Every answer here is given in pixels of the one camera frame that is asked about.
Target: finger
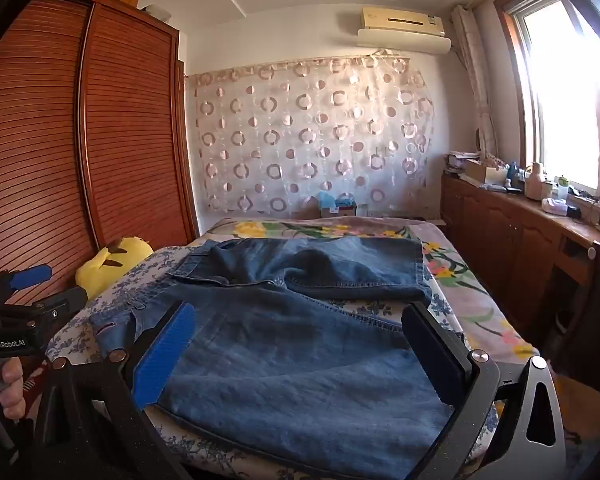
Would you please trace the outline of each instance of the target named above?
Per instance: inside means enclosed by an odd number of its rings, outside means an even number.
[[[10,408],[4,409],[4,416],[10,418],[11,420],[18,420],[24,416],[24,410],[27,405],[24,399],[20,399],[20,402],[15,406],[11,406]]]
[[[22,378],[22,363],[17,357],[12,357],[2,365],[2,380],[11,384]]]
[[[17,381],[10,384],[8,388],[5,388],[0,392],[0,403],[3,408],[10,408],[22,400],[23,394],[24,382],[22,381],[22,378],[19,378]]]

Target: stuffed animal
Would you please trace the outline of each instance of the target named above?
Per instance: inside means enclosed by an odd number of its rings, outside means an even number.
[[[75,271],[75,283],[91,300],[152,254],[151,246],[138,237],[122,238],[102,248]]]

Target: blue denim jeans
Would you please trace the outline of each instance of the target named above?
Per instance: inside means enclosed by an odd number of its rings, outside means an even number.
[[[176,300],[196,333],[158,405],[205,436],[316,476],[403,479],[451,414],[399,326],[319,300],[430,300],[414,240],[207,242],[93,314],[103,352]]]

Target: red wooden wardrobe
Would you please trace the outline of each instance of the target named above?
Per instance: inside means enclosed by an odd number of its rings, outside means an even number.
[[[117,238],[195,238],[178,31],[117,0],[33,0],[0,41],[0,270],[31,301]]]

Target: floral bedspread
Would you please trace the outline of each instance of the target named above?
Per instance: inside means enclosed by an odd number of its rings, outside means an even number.
[[[440,325],[461,335],[468,348],[482,348],[496,360],[524,362],[531,354],[536,353],[507,323],[442,232],[426,222],[357,217],[288,222],[228,219],[218,222],[192,246],[209,239],[224,241],[236,237],[340,236],[419,238],[427,264],[425,268],[428,269],[426,279],[432,288],[429,311]],[[176,266],[190,250],[190,247],[163,248],[130,270],[121,280],[90,301],[54,336],[47,348],[48,357],[55,359],[65,356],[72,364],[99,360],[100,353],[88,323],[89,316],[131,298],[137,289],[159,279]],[[400,323],[404,307],[404,304],[397,301],[332,303],[344,310],[396,323]],[[231,478],[244,476],[262,480],[317,480],[301,471],[206,440],[181,428],[174,418],[153,406],[148,406],[145,413],[169,448],[186,463]],[[472,452],[474,461],[486,450],[496,425],[496,411],[492,410]]]

